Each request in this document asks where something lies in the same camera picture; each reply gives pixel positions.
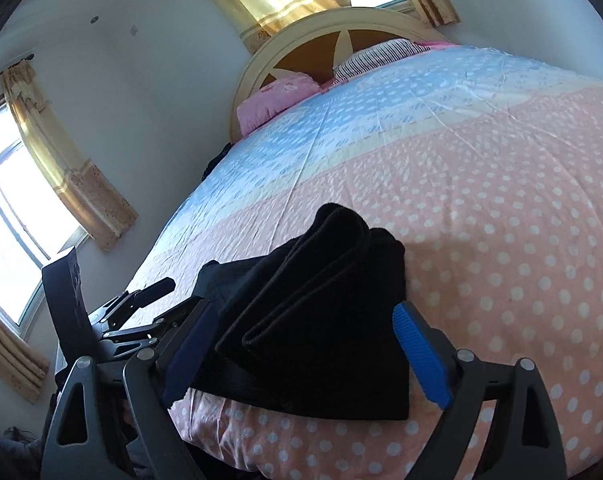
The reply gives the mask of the left window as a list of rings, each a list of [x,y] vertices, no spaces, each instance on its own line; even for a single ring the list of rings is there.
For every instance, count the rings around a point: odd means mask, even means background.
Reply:
[[[0,98],[0,319],[26,338],[44,299],[42,268],[85,230],[48,185]]]

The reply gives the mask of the striped pillow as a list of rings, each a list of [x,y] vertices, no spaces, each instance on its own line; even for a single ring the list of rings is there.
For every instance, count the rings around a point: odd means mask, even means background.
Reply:
[[[391,39],[353,53],[334,68],[334,80],[346,82],[376,68],[429,51],[405,38]]]

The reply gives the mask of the black clothing beside bed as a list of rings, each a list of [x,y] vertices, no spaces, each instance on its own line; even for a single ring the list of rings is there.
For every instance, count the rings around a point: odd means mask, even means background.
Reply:
[[[207,179],[207,177],[213,172],[213,169],[216,168],[216,166],[218,166],[220,162],[222,162],[224,157],[228,155],[228,152],[231,151],[232,148],[233,143],[228,142],[224,145],[222,150],[218,154],[216,154],[216,156],[213,157],[213,159],[210,159],[204,172],[202,173],[202,179],[200,179],[201,181],[205,181]]]

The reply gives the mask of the black pants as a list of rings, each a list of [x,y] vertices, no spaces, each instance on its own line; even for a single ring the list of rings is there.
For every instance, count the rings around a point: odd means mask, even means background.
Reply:
[[[200,269],[219,327],[193,388],[289,415],[405,420],[410,364],[393,330],[405,246],[345,206],[268,255]]]

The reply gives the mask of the polka dot bed sheet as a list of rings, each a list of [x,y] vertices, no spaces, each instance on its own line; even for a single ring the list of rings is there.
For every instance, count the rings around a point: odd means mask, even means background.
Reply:
[[[493,49],[406,58],[240,141],[175,211],[132,286],[261,256],[322,205],[405,245],[409,296],[480,359],[535,362],[567,470],[603,458],[603,81]]]

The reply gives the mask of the yellow far left curtain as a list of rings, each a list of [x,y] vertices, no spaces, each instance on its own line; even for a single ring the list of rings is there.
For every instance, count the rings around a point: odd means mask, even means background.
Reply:
[[[0,377],[30,404],[43,390],[50,361],[15,335],[0,319]]]

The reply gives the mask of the pink pillow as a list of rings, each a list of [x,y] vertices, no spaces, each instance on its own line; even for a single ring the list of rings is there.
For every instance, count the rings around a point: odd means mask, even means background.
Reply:
[[[306,74],[277,79],[239,104],[236,115],[245,138],[288,108],[321,92],[321,86]]]

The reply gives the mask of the cream wooden headboard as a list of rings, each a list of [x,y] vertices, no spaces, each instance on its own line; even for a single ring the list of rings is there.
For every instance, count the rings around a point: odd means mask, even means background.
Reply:
[[[318,84],[333,77],[334,67],[353,53],[393,38],[415,42],[445,42],[435,28],[393,10],[334,9],[307,16],[266,41],[239,78],[232,112],[274,79],[305,73]]]

